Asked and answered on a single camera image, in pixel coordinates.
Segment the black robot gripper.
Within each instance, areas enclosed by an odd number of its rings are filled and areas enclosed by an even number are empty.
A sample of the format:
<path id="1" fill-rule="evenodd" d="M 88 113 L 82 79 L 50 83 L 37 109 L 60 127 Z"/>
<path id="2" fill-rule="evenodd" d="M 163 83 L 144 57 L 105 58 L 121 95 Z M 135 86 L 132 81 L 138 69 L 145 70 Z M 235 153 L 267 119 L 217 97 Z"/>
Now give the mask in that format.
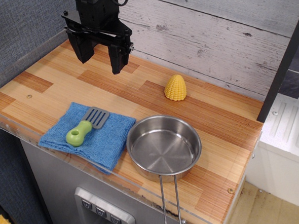
<path id="1" fill-rule="evenodd" d="M 94 55 L 94 46 L 89 39 L 98 39 L 102 44 L 104 40 L 110 43 L 108 54 L 113 74 L 119 74 L 128 64 L 129 55 L 134 49 L 130 40 L 132 30 L 118 18 L 119 8 L 127 2 L 75 0 L 76 10 L 63 11 L 68 40 L 81 63 L 86 63 Z"/>

